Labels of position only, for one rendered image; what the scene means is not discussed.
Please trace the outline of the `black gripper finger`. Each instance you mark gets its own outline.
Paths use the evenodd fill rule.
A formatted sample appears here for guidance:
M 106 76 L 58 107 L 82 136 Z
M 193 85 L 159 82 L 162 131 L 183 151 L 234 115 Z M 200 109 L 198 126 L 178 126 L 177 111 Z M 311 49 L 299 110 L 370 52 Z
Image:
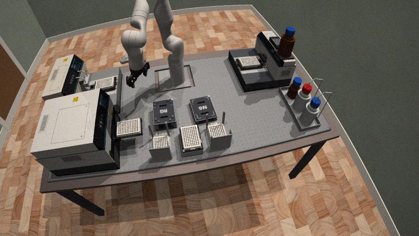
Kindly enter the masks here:
M 150 66 L 149 66 L 149 62 L 147 62 L 146 60 L 145 60 L 145 69 L 144 69 L 144 71 L 142 72 L 143 73 L 143 75 L 146 77 L 147 76 L 147 70 L 150 68 Z
M 136 75 L 135 79 L 132 77 L 132 75 L 130 75 L 129 77 L 127 76 L 126 77 L 126 84 L 129 87 L 135 88 L 134 83 L 135 83 L 135 81 L 137 80 L 138 77 L 139 77 L 139 74 Z M 132 82 L 132 80 L 133 80 L 133 82 Z

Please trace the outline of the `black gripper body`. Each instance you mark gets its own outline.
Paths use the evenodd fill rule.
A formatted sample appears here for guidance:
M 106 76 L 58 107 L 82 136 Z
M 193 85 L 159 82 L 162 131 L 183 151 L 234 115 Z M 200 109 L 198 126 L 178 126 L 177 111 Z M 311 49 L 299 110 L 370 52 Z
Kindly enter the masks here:
M 130 68 L 129 68 L 130 69 Z M 132 70 L 132 69 L 130 69 L 130 72 L 131 72 L 131 75 L 132 75 L 132 77 L 136 77 L 136 74 L 139 74 L 139 75 L 141 75 L 142 74 L 142 72 L 144 71 L 144 69 L 145 69 L 145 65 L 144 65 L 144 67 L 142 68 L 142 69 L 140 69 L 140 70 L 137 70 L 137 71 L 134 71 L 134 70 Z

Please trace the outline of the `red bottle cap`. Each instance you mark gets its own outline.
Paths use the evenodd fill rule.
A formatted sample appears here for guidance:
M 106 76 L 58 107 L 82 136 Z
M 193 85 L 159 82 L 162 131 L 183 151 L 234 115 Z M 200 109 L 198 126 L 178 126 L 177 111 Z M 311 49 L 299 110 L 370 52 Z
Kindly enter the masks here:
M 309 94 L 309 93 L 311 92 L 311 90 L 312 90 L 312 86 L 311 86 L 311 85 L 309 85 L 309 87 L 308 87 L 308 84 L 304 84 L 304 86 L 303 86 L 302 90 L 303 90 L 305 93 Z

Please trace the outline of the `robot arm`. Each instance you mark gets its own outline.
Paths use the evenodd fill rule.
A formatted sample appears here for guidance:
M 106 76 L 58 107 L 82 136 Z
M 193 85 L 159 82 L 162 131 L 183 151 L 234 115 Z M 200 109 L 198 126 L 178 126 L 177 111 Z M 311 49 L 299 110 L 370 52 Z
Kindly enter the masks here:
M 130 25 L 140 31 L 126 30 L 121 36 L 121 43 L 127 54 L 120 59 L 120 63 L 129 63 L 130 69 L 134 71 L 142 69 L 145 65 L 143 47 L 147 42 L 146 24 L 148 15 L 149 5 L 147 1 L 136 0 Z M 168 56 L 171 83 L 180 85 L 185 82 L 183 63 L 184 42 L 172 34 L 173 13 L 169 0 L 157 0 L 154 7 L 154 16 L 164 48 L 172 52 Z

